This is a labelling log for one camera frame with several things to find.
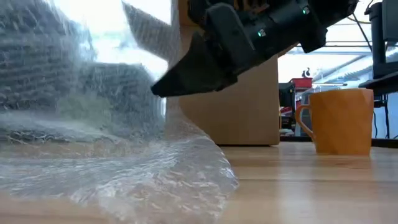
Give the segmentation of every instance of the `computer monitor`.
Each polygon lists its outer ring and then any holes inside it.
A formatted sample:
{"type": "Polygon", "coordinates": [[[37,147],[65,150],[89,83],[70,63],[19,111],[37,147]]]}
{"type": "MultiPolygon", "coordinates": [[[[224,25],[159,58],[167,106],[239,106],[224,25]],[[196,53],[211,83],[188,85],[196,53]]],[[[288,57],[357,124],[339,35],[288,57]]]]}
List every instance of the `computer monitor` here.
{"type": "Polygon", "coordinates": [[[398,0],[383,0],[383,36],[385,41],[398,42],[398,0]]]}

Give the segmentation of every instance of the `ceramic mug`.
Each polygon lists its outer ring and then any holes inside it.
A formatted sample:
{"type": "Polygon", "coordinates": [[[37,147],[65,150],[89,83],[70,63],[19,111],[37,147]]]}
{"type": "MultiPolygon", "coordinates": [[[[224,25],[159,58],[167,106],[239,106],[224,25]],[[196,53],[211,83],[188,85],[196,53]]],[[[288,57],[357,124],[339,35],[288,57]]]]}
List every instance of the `ceramic mug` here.
{"type": "Polygon", "coordinates": [[[369,155],[374,106],[372,90],[330,90],[309,97],[309,105],[299,106],[295,118],[312,138],[317,153],[369,155]],[[312,130],[300,118],[303,109],[310,110],[312,130]]]}

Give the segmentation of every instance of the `bubble wrap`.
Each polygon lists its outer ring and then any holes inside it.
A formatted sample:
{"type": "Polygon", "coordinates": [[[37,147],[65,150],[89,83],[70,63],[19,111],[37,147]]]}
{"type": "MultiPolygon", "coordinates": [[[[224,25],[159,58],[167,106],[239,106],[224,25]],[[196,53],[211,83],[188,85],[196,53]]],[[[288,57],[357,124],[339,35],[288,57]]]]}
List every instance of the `bubble wrap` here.
{"type": "Polygon", "coordinates": [[[0,190],[123,223],[214,223],[236,178],[177,99],[177,0],[0,0],[0,190]]]}

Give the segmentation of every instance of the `wooden table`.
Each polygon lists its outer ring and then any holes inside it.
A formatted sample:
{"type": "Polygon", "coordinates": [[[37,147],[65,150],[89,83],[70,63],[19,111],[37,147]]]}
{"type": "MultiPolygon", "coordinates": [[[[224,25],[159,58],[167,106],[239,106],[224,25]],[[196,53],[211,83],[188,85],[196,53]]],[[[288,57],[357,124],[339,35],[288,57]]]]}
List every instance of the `wooden table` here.
{"type": "Polygon", "coordinates": [[[224,147],[240,179],[222,224],[398,223],[398,149],[318,156],[311,143],[224,147]]]}

